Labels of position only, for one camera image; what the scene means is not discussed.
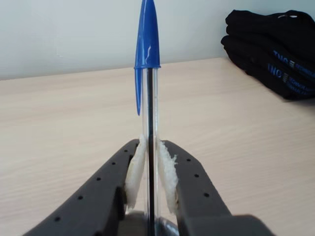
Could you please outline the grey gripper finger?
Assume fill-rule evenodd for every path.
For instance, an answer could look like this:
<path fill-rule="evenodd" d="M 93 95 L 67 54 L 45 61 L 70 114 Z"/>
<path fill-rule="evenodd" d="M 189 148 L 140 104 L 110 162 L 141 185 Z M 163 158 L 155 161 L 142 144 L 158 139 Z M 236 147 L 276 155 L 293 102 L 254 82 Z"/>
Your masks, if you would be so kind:
<path fill-rule="evenodd" d="M 230 216 L 231 212 L 208 177 L 202 164 L 190 153 L 164 140 L 171 156 L 176 156 L 176 218 L 184 221 L 189 218 Z"/>
<path fill-rule="evenodd" d="M 125 217 L 127 170 L 138 139 L 120 148 L 28 236 L 116 236 Z"/>

